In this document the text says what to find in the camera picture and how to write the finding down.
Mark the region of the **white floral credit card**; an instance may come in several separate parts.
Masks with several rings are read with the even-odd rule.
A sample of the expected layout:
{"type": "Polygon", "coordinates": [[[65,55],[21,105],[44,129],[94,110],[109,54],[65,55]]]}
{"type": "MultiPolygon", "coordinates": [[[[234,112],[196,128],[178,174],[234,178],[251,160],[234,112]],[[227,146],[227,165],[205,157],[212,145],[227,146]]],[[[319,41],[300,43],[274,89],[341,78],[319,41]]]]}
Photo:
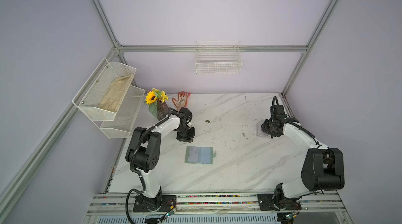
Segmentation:
{"type": "Polygon", "coordinates": [[[199,152],[199,147],[189,147],[187,161],[189,163],[198,163],[199,152]]]}

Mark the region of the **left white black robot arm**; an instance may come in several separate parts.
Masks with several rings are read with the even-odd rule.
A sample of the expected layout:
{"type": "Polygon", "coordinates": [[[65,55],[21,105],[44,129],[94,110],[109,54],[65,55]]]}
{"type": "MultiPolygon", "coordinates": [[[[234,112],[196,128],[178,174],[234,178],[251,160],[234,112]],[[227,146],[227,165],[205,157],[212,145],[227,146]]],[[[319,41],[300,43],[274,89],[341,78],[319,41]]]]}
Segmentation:
{"type": "Polygon", "coordinates": [[[150,178],[160,160],[161,141],[171,132],[177,133],[180,142],[192,142],[195,128],[190,125],[192,112],[187,108],[179,111],[170,108],[167,116],[149,128],[137,127],[131,137],[125,159],[131,172],[139,176],[142,190],[137,193],[136,204],[156,211],[162,205],[162,189],[159,183],[150,178]]]}

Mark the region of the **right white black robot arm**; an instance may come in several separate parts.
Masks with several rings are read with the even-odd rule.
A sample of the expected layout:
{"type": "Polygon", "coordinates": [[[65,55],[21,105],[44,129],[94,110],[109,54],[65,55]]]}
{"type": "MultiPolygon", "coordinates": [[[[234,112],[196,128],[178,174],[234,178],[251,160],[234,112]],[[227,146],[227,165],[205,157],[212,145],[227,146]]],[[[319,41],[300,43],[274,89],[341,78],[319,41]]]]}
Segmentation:
{"type": "Polygon", "coordinates": [[[286,114],[276,96],[270,106],[270,118],[262,123],[261,130],[271,138],[289,138],[305,155],[298,178],[278,184],[271,199],[261,199],[261,204],[266,203],[269,209],[281,211],[298,206],[300,198],[316,191],[322,193],[344,188],[342,151],[319,142],[296,118],[286,114]]]}

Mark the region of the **dark glass vase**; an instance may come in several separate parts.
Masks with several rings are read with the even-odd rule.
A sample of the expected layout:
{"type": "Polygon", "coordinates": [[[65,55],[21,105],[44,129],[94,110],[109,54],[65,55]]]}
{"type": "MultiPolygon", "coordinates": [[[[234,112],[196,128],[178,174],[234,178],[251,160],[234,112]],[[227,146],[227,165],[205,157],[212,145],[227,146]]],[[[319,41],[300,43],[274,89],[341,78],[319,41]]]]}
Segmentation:
{"type": "Polygon", "coordinates": [[[162,120],[164,119],[170,112],[169,106],[166,102],[157,101],[157,119],[162,120]]]}

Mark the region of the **orange white work glove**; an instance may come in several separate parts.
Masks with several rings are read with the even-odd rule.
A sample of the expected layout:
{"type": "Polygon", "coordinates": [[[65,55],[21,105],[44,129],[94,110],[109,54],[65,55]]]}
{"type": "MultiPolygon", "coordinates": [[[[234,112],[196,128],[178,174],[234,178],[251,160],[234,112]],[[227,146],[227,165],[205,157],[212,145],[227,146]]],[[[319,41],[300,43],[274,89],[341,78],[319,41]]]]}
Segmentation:
{"type": "Polygon", "coordinates": [[[182,91],[178,93],[177,97],[172,99],[173,105],[176,107],[177,111],[187,107],[187,101],[190,96],[191,93],[182,91]]]}

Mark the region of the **yellow sunflower bouquet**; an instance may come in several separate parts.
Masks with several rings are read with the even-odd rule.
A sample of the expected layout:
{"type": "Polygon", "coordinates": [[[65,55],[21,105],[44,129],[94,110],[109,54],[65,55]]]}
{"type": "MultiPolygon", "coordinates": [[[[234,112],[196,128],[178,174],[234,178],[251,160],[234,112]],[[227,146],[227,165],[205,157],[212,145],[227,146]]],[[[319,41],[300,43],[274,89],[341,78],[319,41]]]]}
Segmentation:
{"type": "Polygon", "coordinates": [[[153,88],[147,93],[144,103],[148,105],[151,115],[157,118],[157,101],[166,102],[168,99],[164,91],[153,88]]]}

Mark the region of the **lower white mesh shelf basket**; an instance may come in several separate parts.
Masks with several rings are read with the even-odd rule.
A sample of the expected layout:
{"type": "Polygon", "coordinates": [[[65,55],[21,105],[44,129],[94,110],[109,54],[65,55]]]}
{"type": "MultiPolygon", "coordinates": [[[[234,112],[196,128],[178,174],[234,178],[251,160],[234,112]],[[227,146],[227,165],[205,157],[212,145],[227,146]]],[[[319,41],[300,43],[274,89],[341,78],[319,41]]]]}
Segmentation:
{"type": "Polygon", "coordinates": [[[108,139],[128,138],[143,103],[144,89],[130,86],[113,121],[103,121],[100,130],[108,139]]]}

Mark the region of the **white mesh shelf basket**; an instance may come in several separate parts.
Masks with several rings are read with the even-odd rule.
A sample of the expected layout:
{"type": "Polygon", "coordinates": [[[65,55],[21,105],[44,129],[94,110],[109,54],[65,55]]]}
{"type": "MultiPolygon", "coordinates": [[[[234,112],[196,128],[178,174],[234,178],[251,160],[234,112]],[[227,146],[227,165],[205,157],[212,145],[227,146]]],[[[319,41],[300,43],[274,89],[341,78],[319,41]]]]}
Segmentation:
{"type": "Polygon", "coordinates": [[[108,139],[128,138],[143,103],[144,89],[130,86],[113,121],[103,121],[100,130],[108,139]]]}
{"type": "Polygon", "coordinates": [[[92,121],[113,121],[117,113],[100,109],[98,105],[116,78],[130,74],[135,76],[135,73],[134,67],[109,62],[104,58],[73,98],[72,103],[92,121]]]}

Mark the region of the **beige cloth glove in basket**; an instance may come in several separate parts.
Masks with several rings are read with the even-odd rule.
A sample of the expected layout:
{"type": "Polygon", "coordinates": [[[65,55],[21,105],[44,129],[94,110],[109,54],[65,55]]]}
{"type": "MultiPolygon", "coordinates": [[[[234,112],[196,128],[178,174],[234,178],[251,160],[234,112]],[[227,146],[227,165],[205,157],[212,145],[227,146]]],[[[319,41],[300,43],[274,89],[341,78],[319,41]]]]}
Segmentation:
{"type": "Polygon", "coordinates": [[[132,82],[133,74],[116,78],[101,99],[98,107],[100,109],[117,113],[124,98],[126,90],[132,82]]]}

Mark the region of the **upper white mesh shelf basket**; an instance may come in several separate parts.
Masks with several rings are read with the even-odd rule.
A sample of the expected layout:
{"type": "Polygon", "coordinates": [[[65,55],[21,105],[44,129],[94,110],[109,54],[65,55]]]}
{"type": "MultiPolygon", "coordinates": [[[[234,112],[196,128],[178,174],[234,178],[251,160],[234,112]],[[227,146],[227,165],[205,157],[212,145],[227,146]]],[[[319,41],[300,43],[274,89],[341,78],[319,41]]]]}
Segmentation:
{"type": "Polygon", "coordinates": [[[109,62],[104,58],[73,98],[72,103],[92,121],[113,121],[117,113],[100,109],[98,105],[116,78],[130,74],[135,76],[135,73],[134,67],[109,62]]]}

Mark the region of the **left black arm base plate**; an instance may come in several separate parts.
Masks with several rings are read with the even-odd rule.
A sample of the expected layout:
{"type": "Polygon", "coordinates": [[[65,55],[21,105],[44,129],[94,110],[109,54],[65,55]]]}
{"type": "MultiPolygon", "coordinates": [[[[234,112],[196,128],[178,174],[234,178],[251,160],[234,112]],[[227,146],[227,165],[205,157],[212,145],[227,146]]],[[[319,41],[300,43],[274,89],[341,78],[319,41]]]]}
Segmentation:
{"type": "Polygon", "coordinates": [[[159,195],[156,198],[148,198],[137,195],[133,212],[168,212],[177,202],[176,195],[159,195]]]}

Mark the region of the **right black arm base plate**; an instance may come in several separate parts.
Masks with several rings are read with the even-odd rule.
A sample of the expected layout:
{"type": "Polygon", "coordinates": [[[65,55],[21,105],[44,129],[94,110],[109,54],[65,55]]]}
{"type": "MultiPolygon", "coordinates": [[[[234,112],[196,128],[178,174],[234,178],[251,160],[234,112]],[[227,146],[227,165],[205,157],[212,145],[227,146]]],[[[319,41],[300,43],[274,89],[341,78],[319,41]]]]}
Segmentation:
{"type": "Polygon", "coordinates": [[[273,193],[258,194],[258,204],[261,211],[299,211],[301,204],[298,199],[287,199],[273,193]]]}

